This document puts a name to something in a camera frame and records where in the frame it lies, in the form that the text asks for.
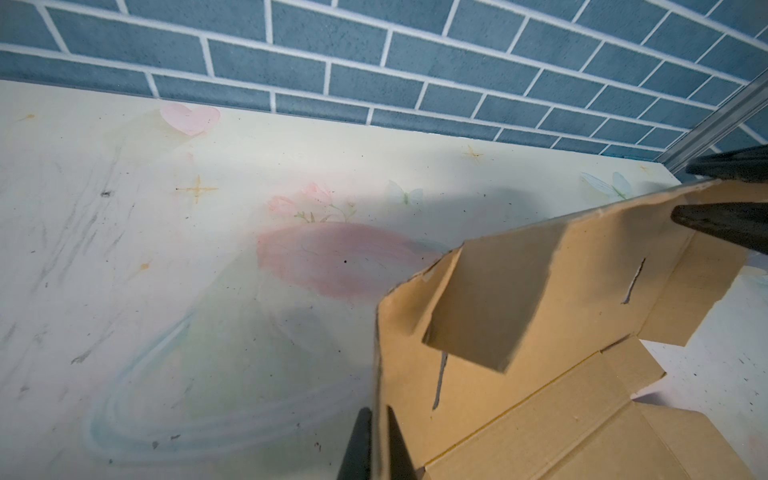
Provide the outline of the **brown cardboard paper box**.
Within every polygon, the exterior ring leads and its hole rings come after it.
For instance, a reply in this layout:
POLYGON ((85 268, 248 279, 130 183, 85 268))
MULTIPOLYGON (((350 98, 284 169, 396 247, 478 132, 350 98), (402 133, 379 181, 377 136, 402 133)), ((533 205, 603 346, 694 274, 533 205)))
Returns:
POLYGON ((387 407, 424 479, 747 479, 703 414, 637 402, 746 250, 671 220, 767 204, 707 181, 469 240, 377 308, 371 475, 390 479, 387 407))

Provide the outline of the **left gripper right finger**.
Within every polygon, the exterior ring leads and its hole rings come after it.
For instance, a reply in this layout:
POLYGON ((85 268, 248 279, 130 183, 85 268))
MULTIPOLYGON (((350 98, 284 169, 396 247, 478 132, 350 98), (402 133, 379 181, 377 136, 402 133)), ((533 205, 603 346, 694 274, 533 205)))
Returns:
POLYGON ((418 480, 420 478, 419 470, 413 465, 395 412, 391 406, 387 407, 387 422, 389 478, 391 480, 418 480))

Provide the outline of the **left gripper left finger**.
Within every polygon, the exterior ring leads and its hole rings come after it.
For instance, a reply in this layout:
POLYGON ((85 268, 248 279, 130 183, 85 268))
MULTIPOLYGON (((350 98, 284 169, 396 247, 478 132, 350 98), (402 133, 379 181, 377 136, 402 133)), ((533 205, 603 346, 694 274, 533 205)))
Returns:
POLYGON ((372 410, 359 410, 337 474, 338 480, 371 479, 372 410))

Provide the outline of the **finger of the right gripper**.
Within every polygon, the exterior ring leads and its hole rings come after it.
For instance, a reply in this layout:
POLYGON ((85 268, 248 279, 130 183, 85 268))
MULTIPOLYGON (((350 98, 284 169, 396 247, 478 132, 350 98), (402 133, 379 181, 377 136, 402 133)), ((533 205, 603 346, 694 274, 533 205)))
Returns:
POLYGON ((766 183, 768 177, 767 151, 768 146, 763 145, 700 156, 689 161, 685 172, 720 180, 766 183))
POLYGON ((767 209, 766 203, 758 202, 679 205, 672 210, 671 220, 678 225, 766 255, 767 209))

